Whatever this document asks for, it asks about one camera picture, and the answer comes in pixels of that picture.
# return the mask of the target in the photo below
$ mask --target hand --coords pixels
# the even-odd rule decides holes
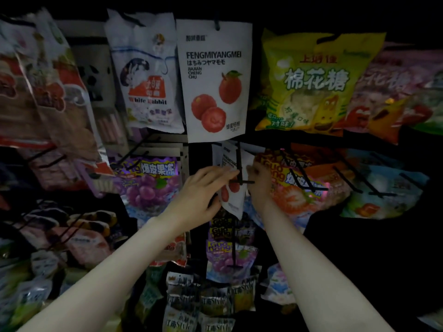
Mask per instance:
[[[219,211],[219,197],[215,197],[212,205],[208,204],[212,196],[229,184],[229,180],[239,174],[238,170],[225,166],[208,166],[190,176],[180,193],[171,201],[160,215],[177,225],[178,233],[183,233],[211,220]]]
[[[271,172],[259,162],[247,166],[246,170],[248,171],[248,180],[255,182],[254,184],[248,184],[252,205],[259,214],[262,214],[264,206],[268,200],[271,200]]]

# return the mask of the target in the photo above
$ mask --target person's left hand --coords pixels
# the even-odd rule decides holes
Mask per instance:
[[[225,166],[208,166],[190,176],[180,193],[171,201],[161,218],[177,225],[183,233],[211,220],[219,211],[221,204],[217,197],[208,207],[212,196],[229,184],[229,180],[239,174],[238,170]]]

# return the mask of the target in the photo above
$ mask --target forearm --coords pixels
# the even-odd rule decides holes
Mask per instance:
[[[136,280],[179,234],[176,222],[151,218],[135,235],[78,281],[20,332],[99,331]]]
[[[311,332],[392,331],[363,294],[272,201],[263,223]]]

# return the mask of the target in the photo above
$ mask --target purple package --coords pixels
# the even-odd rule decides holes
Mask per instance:
[[[114,184],[128,215],[142,225],[158,216],[180,189],[180,176],[175,157],[136,157],[122,163]]]
[[[218,283],[233,283],[251,275],[251,267],[257,257],[258,248],[235,244],[236,265],[232,268],[232,243],[226,241],[206,241],[208,265],[206,279]]]

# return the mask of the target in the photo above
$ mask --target bare arm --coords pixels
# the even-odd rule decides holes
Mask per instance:
[[[215,192],[238,174],[207,167],[188,178],[183,190],[158,217],[151,218],[111,256],[74,284],[20,332],[99,331],[150,262],[173,239],[202,223],[220,209]]]
[[[271,174],[260,163],[248,169],[252,203],[311,332],[392,332],[352,282],[291,223],[270,196]]]

